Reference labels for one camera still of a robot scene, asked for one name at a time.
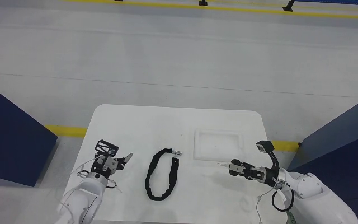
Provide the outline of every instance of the white tray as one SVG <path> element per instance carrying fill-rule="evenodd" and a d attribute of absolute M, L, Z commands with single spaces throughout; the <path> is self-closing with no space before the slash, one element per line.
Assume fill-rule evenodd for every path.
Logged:
<path fill-rule="evenodd" d="M 234 158 L 241 161 L 246 158 L 241 132 L 210 129 L 195 131 L 195 160 L 230 162 Z"/>

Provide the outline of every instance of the white table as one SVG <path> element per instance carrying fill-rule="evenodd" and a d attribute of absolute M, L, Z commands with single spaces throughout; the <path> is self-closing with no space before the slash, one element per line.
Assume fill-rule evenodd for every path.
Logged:
<path fill-rule="evenodd" d="M 243 177 L 230 176 L 216 162 L 193 158 L 194 133 L 197 128 L 234 130 L 244 133 L 246 162 L 271 167 L 268 155 L 260 153 L 255 143 L 265 140 L 261 116 L 254 111 L 160 108 L 149 106 L 101 105 L 92 117 L 74 167 L 93 158 L 95 145 L 104 139 L 120 147 L 116 157 L 133 152 L 123 171 L 111 176 L 123 193 L 107 189 L 96 220 L 164 223 L 255 223 L 257 196 L 270 188 Z M 177 184 L 162 202 L 148 198 L 145 177 L 155 153 L 163 148 L 182 151 Z M 168 188 L 172 156 L 162 156 L 150 180 L 154 195 Z M 91 163 L 85 167 L 89 170 Z M 81 178 L 76 172 L 66 190 Z M 286 223 L 286 213 L 271 205 L 272 193 L 262 197 L 258 209 L 264 224 Z M 279 197 L 276 205 L 283 208 Z"/>

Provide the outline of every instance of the blue partition wall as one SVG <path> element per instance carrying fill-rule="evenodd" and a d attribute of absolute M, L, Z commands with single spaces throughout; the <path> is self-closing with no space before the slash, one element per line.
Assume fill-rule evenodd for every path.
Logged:
<path fill-rule="evenodd" d="M 56 140 L 56 135 L 0 95 L 0 179 L 35 186 Z"/>
<path fill-rule="evenodd" d="M 311 172 L 358 214 L 358 105 L 302 142 L 288 170 Z"/>

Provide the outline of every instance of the white floor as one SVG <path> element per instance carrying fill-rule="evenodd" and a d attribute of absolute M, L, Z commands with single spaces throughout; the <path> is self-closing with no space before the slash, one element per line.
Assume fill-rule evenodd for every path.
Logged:
<path fill-rule="evenodd" d="M 86 127 L 101 104 L 254 110 L 269 139 L 302 141 L 358 103 L 358 20 L 9 4 L 22 7 L 0 7 L 0 94 L 43 124 Z M 61 138 L 37 188 L 0 188 L 1 223 L 54 221 L 47 194 L 81 141 Z"/>

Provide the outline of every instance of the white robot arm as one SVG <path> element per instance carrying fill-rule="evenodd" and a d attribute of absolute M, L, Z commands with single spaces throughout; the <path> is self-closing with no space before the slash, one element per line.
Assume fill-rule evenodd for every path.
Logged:
<path fill-rule="evenodd" d="M 58 206 L 60 219 L 56 224 L 90 224 L 102 203 L 105 189 L 115 188 L 107 186 L 109 176 L 116 170 L 123 170 L 133 155 L 114 158 L 118 146 L 104 140 L 100 140 L 95 149 L 97 153 L 91 172 L 82 170 L 78 173 L 84 179 L 63 196 Z"/>
<path fill-rule="evenodd" d="M 260 152 L 271 157 L 272 168 L 254 167 L 236 159 L 218 165 L 227 167 L 233 176 L 257 180 L 277 190 L 272 195 L 272 205 L 280 212 L 290 210 L 298 224 L 358 224 L 352 209 L 316 176 L 287 172 L 280 168 L 270 141 L 259 141 L 256 146 Z M 274 197 L 277 193 L 283 198 L 285 208 L 275 206 Z"/>

